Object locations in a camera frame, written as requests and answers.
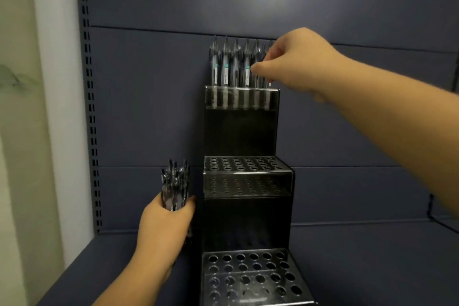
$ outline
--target label on pen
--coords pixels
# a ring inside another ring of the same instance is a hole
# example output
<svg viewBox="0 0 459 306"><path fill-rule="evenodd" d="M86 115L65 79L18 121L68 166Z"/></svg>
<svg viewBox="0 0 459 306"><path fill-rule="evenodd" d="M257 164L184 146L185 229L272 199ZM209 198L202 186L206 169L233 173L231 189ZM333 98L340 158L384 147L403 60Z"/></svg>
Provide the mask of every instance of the label on pen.
<svg viewBox="0 0 459 306"><path fill-rule="evenodd" d="M250 67L246 69L246 86L250 85Z"/></svg>
<svg viewBox="0 0 459 306"><path fill-rule="evenodd" d="M227 85L228 84L228 65L225 65L225 68L224 68L224 72L223 72L223 80L224 80L224 84Z"/></svg>

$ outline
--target hand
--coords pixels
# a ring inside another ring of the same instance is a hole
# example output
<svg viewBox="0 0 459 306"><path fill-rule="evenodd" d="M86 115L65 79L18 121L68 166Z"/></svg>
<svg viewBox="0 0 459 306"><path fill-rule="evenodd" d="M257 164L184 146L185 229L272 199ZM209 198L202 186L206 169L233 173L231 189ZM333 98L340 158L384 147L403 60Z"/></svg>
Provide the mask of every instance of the hand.
<svg viewBox="0 0 459 306"><path fill-rule="evenodd" d="M269 49L263 62L252 65L251 71L269 81L279 81L297 91L320 94L322 82L336 72L347 58L329 42L307 28L299 28L281 36Z"/></svg>
<svg viewBox="0 0 459 306"><path fill-rule="evenodd" d="M179 255L195 212L195 197L175 212L163 208L161 194L142 213L133 260L152 264L166 280Z"/></svg>

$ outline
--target pen holder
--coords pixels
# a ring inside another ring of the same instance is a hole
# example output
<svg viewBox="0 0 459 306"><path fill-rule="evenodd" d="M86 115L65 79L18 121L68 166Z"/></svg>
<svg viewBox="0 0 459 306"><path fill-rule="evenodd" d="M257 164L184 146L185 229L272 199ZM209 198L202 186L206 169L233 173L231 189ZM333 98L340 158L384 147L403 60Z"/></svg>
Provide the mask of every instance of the pen holder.
<svg viewBox="0 0 459 306"><path fill-rule="evenodd" d="M204 154L275 154L279 89L205 87Z"/></svg>
<svg viewBox="0 0 459 306"><path fill-rule="evenodd" d="M288 247L290 167L274 156L206 156L203 176L203 251Z"/></svg>

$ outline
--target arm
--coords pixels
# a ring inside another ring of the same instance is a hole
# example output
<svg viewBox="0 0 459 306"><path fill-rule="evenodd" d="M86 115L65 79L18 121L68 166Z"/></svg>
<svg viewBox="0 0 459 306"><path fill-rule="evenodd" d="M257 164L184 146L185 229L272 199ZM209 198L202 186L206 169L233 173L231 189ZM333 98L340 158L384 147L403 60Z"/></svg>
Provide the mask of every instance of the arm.
<svg viewBox="0 0 459 306"><path fill-rule="evenodd" d="M162 207L160 195L146 206L131 261L93 306L153 305L181 251L194 211L194 198L176 212Z"/></svg>
<svg viewBox="0 0 459 306"><path fill-rule="evenodd" d="M304 28L279 38L252 70L335 105L459 215L459 96L351 60Z"/></svg>

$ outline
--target bundle of pens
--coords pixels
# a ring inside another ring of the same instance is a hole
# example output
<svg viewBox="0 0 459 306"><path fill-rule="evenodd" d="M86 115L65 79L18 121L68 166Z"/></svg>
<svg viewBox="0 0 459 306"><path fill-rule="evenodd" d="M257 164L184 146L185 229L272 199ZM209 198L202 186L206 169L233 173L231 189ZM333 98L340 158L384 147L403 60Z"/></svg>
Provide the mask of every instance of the bundle of pens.
<svg viewBox="0 0 459 306"><path fill-rule="evenodd" d="M188 199L188 183L190 179L190 166L183 161L183 166L177 167L177 162L169 160L167 170L161 169L161 200L167 210L179 210Z"/></svg>

